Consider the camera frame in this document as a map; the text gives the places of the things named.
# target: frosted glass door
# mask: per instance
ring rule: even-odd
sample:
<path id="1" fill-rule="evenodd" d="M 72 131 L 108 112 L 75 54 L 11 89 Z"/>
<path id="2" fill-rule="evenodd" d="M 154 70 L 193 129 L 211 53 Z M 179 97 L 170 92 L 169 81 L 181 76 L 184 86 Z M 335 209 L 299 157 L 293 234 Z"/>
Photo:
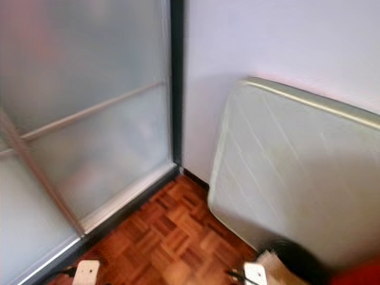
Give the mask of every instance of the frosted glass door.
<path id="1" fill-rule="evenodd" d="M 1 284 L 17 284 L 78 237 L 16 155 L 0 158 L 0 184 Z"/>
<path id="2" fill-rule="evenodd" d="M 165 3 L 7 2 L 2 107 L 82 220 L 171 162 Z"/>

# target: parquet floor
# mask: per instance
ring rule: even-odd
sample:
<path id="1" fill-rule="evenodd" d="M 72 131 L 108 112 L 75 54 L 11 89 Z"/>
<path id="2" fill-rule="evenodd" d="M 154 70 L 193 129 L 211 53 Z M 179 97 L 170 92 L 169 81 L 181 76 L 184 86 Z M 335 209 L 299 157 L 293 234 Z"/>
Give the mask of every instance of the parquet floor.
<path id="1" fill-rule="evenodd" d="M 224 270 L 255 252 L 217 221 L 206 197 L 179 176 L 78 261 L 100 260 L 98 285 L 232 284 Z M 71 283 L 62 275 L 49 285 Z"/>

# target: baseboard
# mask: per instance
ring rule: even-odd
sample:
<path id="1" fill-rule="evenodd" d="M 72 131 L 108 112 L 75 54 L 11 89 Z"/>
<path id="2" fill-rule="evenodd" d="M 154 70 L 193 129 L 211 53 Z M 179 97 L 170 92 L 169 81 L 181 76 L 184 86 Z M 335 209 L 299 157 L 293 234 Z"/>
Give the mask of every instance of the baseboard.
<path id="1" fill-rule="evenodd" d="M 47 284 L 54 276 L 53 272 L 60 271 L 67 266 L 72 265 L 82 254 L 87 252 L 92 246 L 108 235 L 111 230 L 120 225 L 128 216 L 136 212 L 144 205 L 156 192 L 162 189 L 167 183 L 174 180 L 179 174 L 179 166 L 174 167 L 155 184 L 150 186 L 146 191 L 133 199 L 126 206 L 117 211 L 114 215 L 108 218 L 104 223 L 92 230 L 87 236 L 69 248 L 57 259 L 52 261 L 45 268 L 40 270 L 33 277 L 28 279 L 25 285 L 41 285 Z"/>
<path id="2" fill-rule="evenodd" d="M 186 175 L 188 178 L 193 180 L 196 184 L 198 184 L 200 187 L 204 188 L 205 190 L 209 190 L 210 186 L 208 183 L 204 182 L 202 179 L 200 179 L 197 175 L 191 173 L 188 169 L 183 169 L 183 174 Z"/>

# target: red object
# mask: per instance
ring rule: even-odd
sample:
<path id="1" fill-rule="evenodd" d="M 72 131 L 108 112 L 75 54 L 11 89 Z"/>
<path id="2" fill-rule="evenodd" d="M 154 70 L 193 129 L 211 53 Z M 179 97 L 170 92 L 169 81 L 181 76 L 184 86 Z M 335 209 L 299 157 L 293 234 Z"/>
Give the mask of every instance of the red object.
<path id="1" fill-rule="evenodd" d="M 380 257 L 365 265 L 352 268 L 331 280 L 331 285 L 380 284 Z"/>

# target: mattress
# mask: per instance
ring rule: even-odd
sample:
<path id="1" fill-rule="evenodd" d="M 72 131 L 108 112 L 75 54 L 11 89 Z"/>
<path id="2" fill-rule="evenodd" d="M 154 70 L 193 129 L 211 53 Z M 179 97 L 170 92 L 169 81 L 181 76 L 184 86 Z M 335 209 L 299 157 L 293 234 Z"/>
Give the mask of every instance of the mattress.
<path id="1" fill-rule="evenodd" d="M 380 116 L 248 78 L 223 115 L 211 212 L 254 248 L 282 236 L 341 268 L 380 252 Z"/>

